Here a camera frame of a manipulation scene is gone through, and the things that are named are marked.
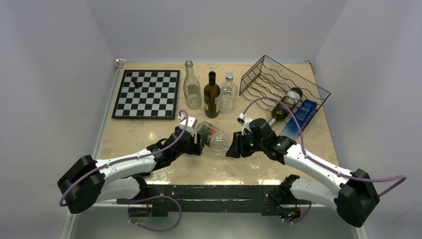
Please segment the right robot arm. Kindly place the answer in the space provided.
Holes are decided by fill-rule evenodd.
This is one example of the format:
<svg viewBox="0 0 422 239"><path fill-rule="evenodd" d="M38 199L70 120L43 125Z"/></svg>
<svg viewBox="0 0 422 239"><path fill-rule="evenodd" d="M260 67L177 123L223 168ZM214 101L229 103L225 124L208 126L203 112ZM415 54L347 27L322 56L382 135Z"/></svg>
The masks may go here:
<svg viewBox="0 0 422 239"><path fill-rule="evenodd" d="M335 166L312 153L303 152L302 145L286 136L277 136L263 119L240 115L237 121L242 130L233 134L227 157L245 158L263 152L269 159L296 168L317 183L299 177L288 177L280 188L280 198L287 203L295 199L307 200L332 208L348 224L363 226L380 202L369 174Z"/></svg>

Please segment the blue square glass bottle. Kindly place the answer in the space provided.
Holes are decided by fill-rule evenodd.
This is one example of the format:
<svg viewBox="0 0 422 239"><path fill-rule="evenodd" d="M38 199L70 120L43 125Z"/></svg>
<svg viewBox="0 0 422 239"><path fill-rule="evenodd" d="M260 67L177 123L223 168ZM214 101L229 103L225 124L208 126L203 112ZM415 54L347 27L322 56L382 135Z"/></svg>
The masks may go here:
<svg viewBox="0 0 422 239"><path fill-rule="evenodd" d="M301 131L304 131L314 114L316 113L317 103L310 100L304 100L299 108L296 110L294 116L298 121ZM296 139L300 136L299 130L294 119L290 119L280 135L287 136L291 139Z"/></svg>

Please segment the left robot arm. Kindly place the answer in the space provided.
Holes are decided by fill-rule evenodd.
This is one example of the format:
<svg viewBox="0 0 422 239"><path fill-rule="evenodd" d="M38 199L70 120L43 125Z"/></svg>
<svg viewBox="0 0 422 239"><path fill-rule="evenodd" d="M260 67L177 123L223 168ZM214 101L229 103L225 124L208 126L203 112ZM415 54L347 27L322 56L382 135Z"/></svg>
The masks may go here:
<svg viewBox="0 0 422 239"><path fill-rule="evenodd" d="M137 204L144 203L148 199L148 190L142 186L139 174L165 168L183 154L200 156L204 145L201 133L176 127L165 141L134 154L97 160L85 155L58 180L62 194L59 205L78 214L106 200L128 199Z"/></svg>

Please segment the tall clear glass bottle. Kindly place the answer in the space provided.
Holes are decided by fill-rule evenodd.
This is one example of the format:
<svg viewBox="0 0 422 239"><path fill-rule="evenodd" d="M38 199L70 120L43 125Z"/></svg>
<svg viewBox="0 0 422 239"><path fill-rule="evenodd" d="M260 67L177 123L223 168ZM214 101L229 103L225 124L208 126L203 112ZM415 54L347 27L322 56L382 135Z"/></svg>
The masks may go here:
<svg viewBox="0 0 422 239"><path fill-rule="evenodd" d="M186 77L183 82L183 92L186 105L188 108L196 110L200 108L202 102L200 83L195 76L193 62L187 60L185 62L185 67Z"/></svg>

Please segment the small clear bottle silver cap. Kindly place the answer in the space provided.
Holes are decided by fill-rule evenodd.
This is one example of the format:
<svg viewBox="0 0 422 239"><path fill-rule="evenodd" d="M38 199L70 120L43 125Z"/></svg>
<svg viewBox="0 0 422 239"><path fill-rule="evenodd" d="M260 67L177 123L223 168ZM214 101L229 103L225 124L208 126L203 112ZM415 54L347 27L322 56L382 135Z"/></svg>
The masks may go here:
<svg viewBox="0 0 422 239"><path fill-rule="evenodd" d="M218 124L202 121L195 129L196 133L202 135L206 146L216 152L226 153L231 145L231 138Z"/></svg>

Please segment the round clear bottle silver cap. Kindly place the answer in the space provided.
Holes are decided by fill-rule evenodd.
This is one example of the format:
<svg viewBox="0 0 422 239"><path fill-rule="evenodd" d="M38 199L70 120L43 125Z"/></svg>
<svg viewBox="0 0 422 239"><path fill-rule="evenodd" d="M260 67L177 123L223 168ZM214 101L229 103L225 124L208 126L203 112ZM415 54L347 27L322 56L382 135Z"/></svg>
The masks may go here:
<svg viewBox="0 0 422 239"><path fill-rule="evenodd" d="M235 109L238 88L233 82L234 74L228 72L225 75L225 82L220 86L219 111L230 113Z"/></svg>

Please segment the dark green labelled wine bottle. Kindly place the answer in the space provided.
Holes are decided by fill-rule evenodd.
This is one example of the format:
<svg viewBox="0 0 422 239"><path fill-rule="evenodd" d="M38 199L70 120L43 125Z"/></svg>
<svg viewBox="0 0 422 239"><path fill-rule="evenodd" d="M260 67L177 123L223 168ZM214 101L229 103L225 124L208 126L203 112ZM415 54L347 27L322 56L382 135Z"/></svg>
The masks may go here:
<svg viewBox="0 0 422 239"><path fill-rule="evenodd" d="M273 126L276 122L283 121L288 115L289 112L287 109L291 111L300 101L301 97L303 96L303 92L300 88L293 87L291 88L286 95L281 99L281 102L285 105L285 107L281 104L276 105L271 111L271 119L269 121L269 125Z"/></svg>

